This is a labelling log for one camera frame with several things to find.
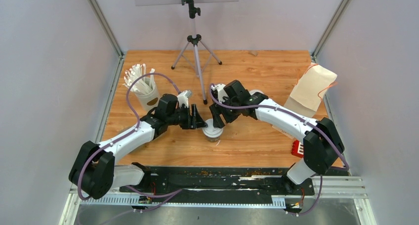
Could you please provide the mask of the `black coffee cup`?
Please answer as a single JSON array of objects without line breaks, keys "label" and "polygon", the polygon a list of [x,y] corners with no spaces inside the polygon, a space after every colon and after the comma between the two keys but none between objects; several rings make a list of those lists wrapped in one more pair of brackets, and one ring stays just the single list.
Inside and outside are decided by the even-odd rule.
[{"label": "black coffee cup", "polygon": [[220,136],[206,136],[207,141],[209,142],[218,142],[220,140]]}]

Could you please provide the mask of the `white plastic cup lid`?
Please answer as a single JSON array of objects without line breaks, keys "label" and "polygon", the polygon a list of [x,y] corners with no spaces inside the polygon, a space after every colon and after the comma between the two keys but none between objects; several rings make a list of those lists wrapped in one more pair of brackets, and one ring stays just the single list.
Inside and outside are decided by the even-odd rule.
[{"label": "white plastic cup lid", "polygon": [[212,124],[208,124],[205,128],[203,128],[203,133],[206,137],[217,138],[222,135],[223,129],[214,127]]}]

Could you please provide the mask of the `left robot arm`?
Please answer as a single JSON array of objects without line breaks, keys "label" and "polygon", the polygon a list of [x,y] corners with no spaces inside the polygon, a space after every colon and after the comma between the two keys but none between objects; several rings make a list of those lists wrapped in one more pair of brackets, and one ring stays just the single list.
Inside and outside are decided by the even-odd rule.
[{"label": "left robot arm", "polygon": [[207,126],[196,105],[188,103],[192,92],[185,90],[178,95],[164,94],[158,105],[138,122],[119,135],[94,143],[85,142],[69,172],[69,181],[80,193],[99,199],[112,188],[133,185],[145,192],[151,187],[151,178],[146,167],[139,163],[117,163],[134,149],[157,139],[169,126],[183,130],[195,130]]}]

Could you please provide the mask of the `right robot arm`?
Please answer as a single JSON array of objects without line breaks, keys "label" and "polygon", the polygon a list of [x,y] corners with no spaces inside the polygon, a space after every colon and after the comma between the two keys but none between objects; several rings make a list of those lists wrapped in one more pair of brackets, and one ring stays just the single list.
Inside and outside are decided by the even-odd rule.
[{"label": "right robot arm", "polygon": [[213,125],[223,128],[240,115],[269,123],[278,131],[298,140],[303,146],[303,158],[294,163],[282,180],[283,190],[295,194],[302,183],[313,175],[324,175],[337,159],[348,169],[343,158],[344,145],[329,118],[317,120],[297,114],[261,92],[250,93],[238,80],[228,84],[211,84],[209,107]]}]

